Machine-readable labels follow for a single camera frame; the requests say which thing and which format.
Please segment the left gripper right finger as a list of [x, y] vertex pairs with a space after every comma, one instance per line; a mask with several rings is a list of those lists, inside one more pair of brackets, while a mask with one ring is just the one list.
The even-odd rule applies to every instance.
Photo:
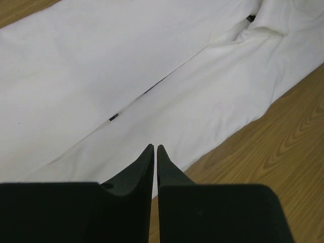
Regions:
[[159, 145], [157, 148], [158, 187], [194, 184], [195, 183], [171, 161], [165, 147]]

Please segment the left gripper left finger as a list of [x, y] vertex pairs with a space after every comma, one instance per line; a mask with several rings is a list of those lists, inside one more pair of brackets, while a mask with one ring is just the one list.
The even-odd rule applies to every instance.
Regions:
[[101, 184], [100, 196], [106, 200], [124, 200], [132, 196], [150, 200], [153, 174], [154, 146], [149, 144], [133, 163]]

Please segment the white t-shirt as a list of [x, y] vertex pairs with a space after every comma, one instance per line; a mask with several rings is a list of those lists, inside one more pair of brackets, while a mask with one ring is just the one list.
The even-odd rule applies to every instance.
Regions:
[[60, 1], [1, 29], [1, 181], [181, 169], [323, 63], [323, 1]]

